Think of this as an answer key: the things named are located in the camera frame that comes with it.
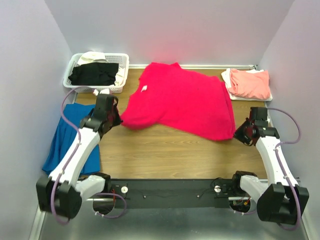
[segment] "wood grain surface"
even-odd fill
[[[197,69],[208,76],[219,76],[220,69]],[[120,114],[128,105],[129,97],[139,85],[143,69],[129,69],[123,92],[119,98]],[[80,93],[80,104],[95,104],[91,93]],[[258,101],[232,101],[236,127],[249,116],[250,107],[263,107]],[[163,125],[143,130],[117,126],[99,143],[101,172],[112,178],[149,179],[206,179],[231,178],[237,171],[254,172],[266,179],[263,161],[254,146],[245,146],[236,139],[214,142]]]

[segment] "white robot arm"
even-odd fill
[[[267,111],[265,107],[251,107],[249,118],[236,130],[234,137],[245,145],[256,146],[262,157],[268,184],[261,183],[254,174],[244,174],[236,176],[237,188],[257,203],[257,214],[262,221],[295,225],[299,215],[304,212],[309,193],[306,188],[299,186],[291,174],[278,131],[268,126]]]
[[[79,212],[82,201],[102,191],[108,191],[111,187],[110,176],[103,173],[90,175],[77,183],[91,151],[105,133],[122,122],[117,109],[118,99],[111,95],[108,89],[95,93],[95,108],[81,121],[79,132],[62,161],[49,177],[41,177],[36,183],[39,207],[42,211],[51,212],[51,194],[54,194],[56,214],[72,219]],[[70,159],[78,143],[78,149]],[[54,183],[57,180],[58,187],[55,189]]]

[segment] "blue skirt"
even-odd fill
[[[79,127],[80,121],[89,114],[95,105],[82,105],[78,103],[67,104],[64,108],[65,117]],[[48,175],[58,166],[61,162],[71,144],[77,135],[76,130],[69,126],[62,118],[56,128],[49,155],[42,167]],[[89,155],[85,162],[81,174],[89,175],[100,171],[100,151],[97,145]]]

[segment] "folded pink shirt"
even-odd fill
[[[182,69],[178,63],[151,63],[121,115],[122,125],[143,129],[162,124],[206,139],[231,139],[234,112],[224,82]]]
[[[230,70],[231,87],[228,91],[236,97],[266,100],[270,97],[268,71],[249,73]]]

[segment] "white plastic basket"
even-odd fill
[[[127,81],[127,77],[128,77],[128,70],[129,70],[129,56],[125,53],[105,53],[105,59],[109,62],[109,63],[117,63],[119,64],[119,67],[124,68],[124,79],[123,79],[123,83],[120,86],[91,86],[89,85],[87,86],[78,86],[78,85],[72,85],[71,81],[69,80],[69,76],[72,74],[72,71],[74,69],[74,67],[77,67],[78,64],[78,60],[80,59],[81,55],[83,53],[77,53],[75,55],[72,56],[68,67],[64,73],[63,76],[63,86],[65,86],[66,88],[70,88],[70,89],[75,89],[77,87],[80,87],[78,89],[76,89],[75,91],[77,93],[90,93],[92,92],[93,89],[98,89],[98,90],[103,90],[103,89],[110,89],[110,91],[112,93],[122,93],[122,90],[124,88],[124,85],[126,84]]]

